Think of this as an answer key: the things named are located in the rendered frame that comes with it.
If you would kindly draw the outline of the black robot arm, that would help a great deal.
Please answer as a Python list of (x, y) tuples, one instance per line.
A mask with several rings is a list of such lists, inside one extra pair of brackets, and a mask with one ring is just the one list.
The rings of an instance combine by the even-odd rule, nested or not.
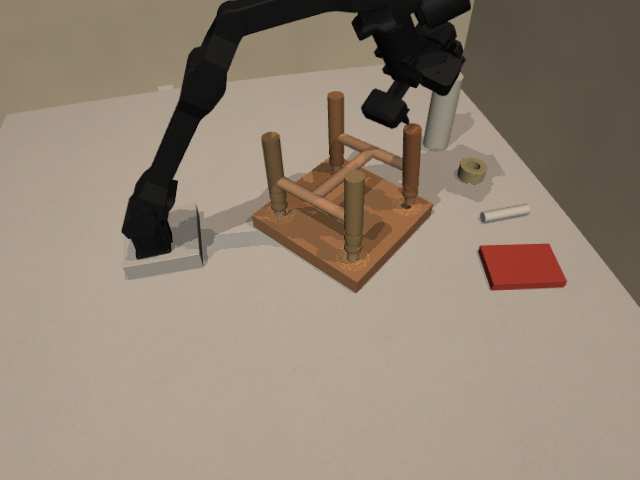
[[(168, 215), (175, 204), (178, 185), (173, 178), (199, 122), (225, 94), (227, 72), (242, 37), (325, 12), (350, 12), (358, 13), (352, 26), (360, 41), (373, 35), (381, 53), (396, 56), (408, 51), (416, 41), (417, 32), (410, 14), (415, 14), (420, 26), (426, 23), (428, 29), (433, 29), (470, 9), (470, 0), (229, 0), (222, 3), (201, 46), (195, 47), (188, 56), (178, 108), (176, 106), (151, 167), (139, 178), (133, 197), (129, 198), (121, 232), (132, 240), (136, 259), (171, 252), (173, 239)], [(425, 39), (418, 58), (413, 57), (407, 67), (408, 85), (417, 88), (421, 84), (440, 96), (448, 95), (466, 60), (462, 54), (458, 40), (452, 38), (433, 49)]]

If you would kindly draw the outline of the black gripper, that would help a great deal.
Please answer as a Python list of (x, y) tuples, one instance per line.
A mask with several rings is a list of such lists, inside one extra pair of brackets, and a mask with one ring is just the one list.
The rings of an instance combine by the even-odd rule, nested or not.
[(407, 113), (410, 109), (407, 108), (407, 104), (402, 98), (410, 87), (407, 82), (407, 67), (413, 57), (418, 58), (422, 42), (426, 38), (432, 48), (436, 49), (439, 44), (443, 46), (451, 38), (456, 39), (457, 37), (455, 27), (450, 22), (443, 23), (434, 29), (428, 29), (426, 24), (420, 26), (418, 23), (415, 29), (417, 32), (416, 41), (405, 53), (388, 56), (381, 53), (378, 47), (374, 51), (375, 56), (385, 62), (383, 73), (391, 76), (394, 82), (387, 93), (376, 88), (372, 90), (361, 106), (361, 110), (365, 118), (391, 129), (396, 128), (401, 122), (409, 124)]

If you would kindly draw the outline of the flat red rectangular block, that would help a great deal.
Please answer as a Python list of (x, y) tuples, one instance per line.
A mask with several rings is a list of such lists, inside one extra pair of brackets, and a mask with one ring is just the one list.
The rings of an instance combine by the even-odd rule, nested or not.
[(492, 290), (564, 288), (567, 280), (550, 244), (480, 245)]

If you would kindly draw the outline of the brown wooden stool seat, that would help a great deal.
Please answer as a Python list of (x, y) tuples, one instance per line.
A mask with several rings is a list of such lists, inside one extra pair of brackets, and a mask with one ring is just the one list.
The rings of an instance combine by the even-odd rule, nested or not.
[[(405, 204), (402, 188), (365, 174), (362, 250), (350, 262), (344, 250), (344, 222), (286, 192), (287, 208), (277, 217), (271, 201), (252, 215), (253, 226), (357, 293), (430, 217), (433, 204), (416, 196)], [(334, 173), (329, 158), (297, 184), (313, 191)], [(404, 209), (405, 208), (405, 209)]]

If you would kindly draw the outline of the brown wooden stool legs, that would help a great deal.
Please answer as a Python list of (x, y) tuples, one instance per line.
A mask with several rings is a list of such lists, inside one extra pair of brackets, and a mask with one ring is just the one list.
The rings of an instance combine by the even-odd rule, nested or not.
[[(418, 195), (422, 127), (415, 123), (403, 128), (402, 158), (344, 133), (344, 94), (328, 93), (329, 163), (336, 172), (313, 191), (284, 177), (280, 135), (261, 136), (271, 208), (277, 217), (285, 215), (286, 192), (344, 222), (344, 250), (350, 262), (362, 250), (365, 174), (359, 171), (372, 158), (402, 170), (402, 195), (412, 206)], [(344, 164), (344, 146), (361, 152)], [(340, 169), (340, 170), (339, 170)], [(350, 170), (350, 171), (349, 171)], [(344, 182), (344, 207), (324, 198)]]

